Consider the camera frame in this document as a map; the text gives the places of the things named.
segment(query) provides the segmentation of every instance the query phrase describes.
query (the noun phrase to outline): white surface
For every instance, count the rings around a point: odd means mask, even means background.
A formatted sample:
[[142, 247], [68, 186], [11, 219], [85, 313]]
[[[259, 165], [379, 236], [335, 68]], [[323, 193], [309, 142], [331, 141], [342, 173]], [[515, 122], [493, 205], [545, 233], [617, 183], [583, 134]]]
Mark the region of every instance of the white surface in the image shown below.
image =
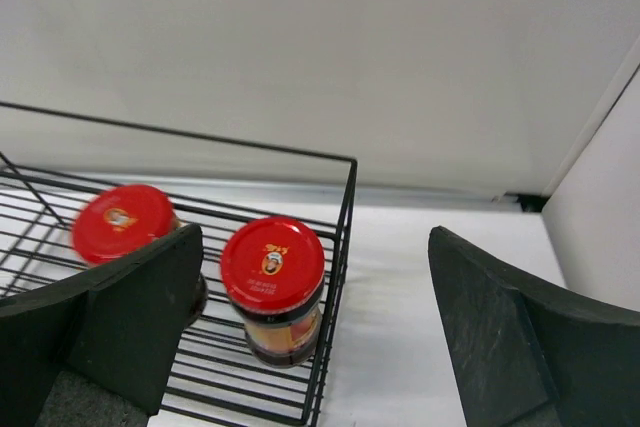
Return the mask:
[[[181, 193], [204, 196], [206, 187]], [[220, 192], [215, 198], [225, 200]], [[237, 192], [230, 198], [318, 220], [335, 221], [338, 210], [312, 195], [310, 203], [256, 202]], [[429, 274], [428, 236], [438, 225], [564, 285], [539, 215], [357, 205], [320, 426], [422, 427], [425, 418], [429, 425], [465, 425]], [[209, 424], [161, 412], [149, 425]]]
[[[637, 0], [2, 5], [2, 99], [352, 154], [368, 183], [493, 193], [557, 179], [628, 76], [618, 69], [640, 33]], [[227, 167], [215, 153], [185, 162], [186, 144], [127, 157], [104, 130], [0, 114], [2, 148], [22, 160], [95, 167], [74, 155], [86, 149], [104, 168]]]
[[544, 219], [572, 290], [640, 310], [640, 77], [562, 181]]
[[633, 47], [625, 57], [622, 65], [615, 73], [611, 82], [607, 86], [602, 97], [598, 101], [596, 108], [593, 110], [587, 121], [585, 122], [580, 134], [576, 138], [575, 142], [571, 146], [569, 153], [565, 156], [564, 160], [560, 164], [560, 167], [556, 171], [555, 175], [549, 182], [549, 185], [544, 189], [544, 195], [551, 195], [560, 185], [562, 179], [567, 175], [567, 172], [571, 169], [575, 161], [580, 157], [580, 154], [584, 148], [589, 144], [596, 131], [602, 125], [603, 120], [607, 114], [614, 107], [618, 101], [621, 93], [625, 90], [628, 82], [631, 81], [638, 65], [640, 64], [640, 37], [635, 41]]

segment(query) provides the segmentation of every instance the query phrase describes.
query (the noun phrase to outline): metal wire basket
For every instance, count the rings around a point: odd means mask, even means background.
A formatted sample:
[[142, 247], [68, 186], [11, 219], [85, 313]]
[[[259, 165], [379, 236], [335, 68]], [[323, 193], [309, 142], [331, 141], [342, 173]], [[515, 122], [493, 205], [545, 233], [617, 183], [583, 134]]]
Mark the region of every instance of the metal wire basket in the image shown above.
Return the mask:
[[[38, 115], [43, 122], [55, 118], [146, 132], [164, 136], [167, 142], [190, 139], [343, 165], [348, 174], [336, 222], [298, 218], [316, 232], [323, 244], [326, 285], [315, 354], [288, 370], [265, 366], [251, 355], [242, 322], [229, 305], [218, 269], [219, 255], [233, 232], [251, 220], [283, 213], [167, 192], [179, 218], [202, 227], [202, 273], [210, 292], [204, 315], [182, 336], [162, 409], [232, 427], [254, 424], [256, 418], [264, 419], [266, 424], [317, 424], [347, 271], [355, 159], [6, 102], [0, 102], [0, 110]], [[0, 152], [0, 275], [6, 279], [0, 282], [2, 295], [26, 292], [85, 269], [70, 248], [70, 226], [89, 199], [116, 185], [119, 184], [93, 176], [24, 165], [12, 161], [6, 150]]]

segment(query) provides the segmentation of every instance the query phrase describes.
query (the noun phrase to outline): red jar lid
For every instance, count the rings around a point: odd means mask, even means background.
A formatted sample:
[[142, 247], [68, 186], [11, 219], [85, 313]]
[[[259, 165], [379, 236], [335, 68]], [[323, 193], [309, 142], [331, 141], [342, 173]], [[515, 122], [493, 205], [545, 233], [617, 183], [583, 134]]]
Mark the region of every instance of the red jar lid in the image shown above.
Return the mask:
[[116, 187], [80, 212], [71, 242], [84, 260], [103, 264], [167, 235], [174, 216], [169, 197], [155, 187]]
[[273, 315], [304, 304], [322, 284], [324, 251], [306, 225], [286, 217], [248, 223], [229, 240], [220, 275], [231, 300]]

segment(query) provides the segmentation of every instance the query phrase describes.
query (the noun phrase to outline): glass jar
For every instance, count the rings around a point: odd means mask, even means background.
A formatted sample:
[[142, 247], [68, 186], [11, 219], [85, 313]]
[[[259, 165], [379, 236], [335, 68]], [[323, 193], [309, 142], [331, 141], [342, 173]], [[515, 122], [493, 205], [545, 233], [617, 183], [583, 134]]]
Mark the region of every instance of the glass jar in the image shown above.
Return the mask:
[[[122, 257], [180, 228], [169, 197], [150, 185], [125, 185], [100, 194], [80, 212], [71, 229], [74, 250], [89, 267]], [[186, 327], [207, 303], [200, 274]]]
[[309, 227], [286, 217], [248, 223], [227, 243], [220, 274], [255, 357], [292, 367], [313, 354], [322, 323], [324, 250]]

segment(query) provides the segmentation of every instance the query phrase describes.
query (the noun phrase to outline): gray fabric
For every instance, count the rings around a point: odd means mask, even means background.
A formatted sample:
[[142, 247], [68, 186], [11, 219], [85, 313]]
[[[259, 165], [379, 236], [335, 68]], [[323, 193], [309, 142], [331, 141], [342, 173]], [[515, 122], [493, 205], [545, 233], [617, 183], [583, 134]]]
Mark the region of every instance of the gray fabric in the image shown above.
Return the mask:
[[149, 418], [129, 401], [84, 377], [62, 371], [35, 427], [145, 427]]

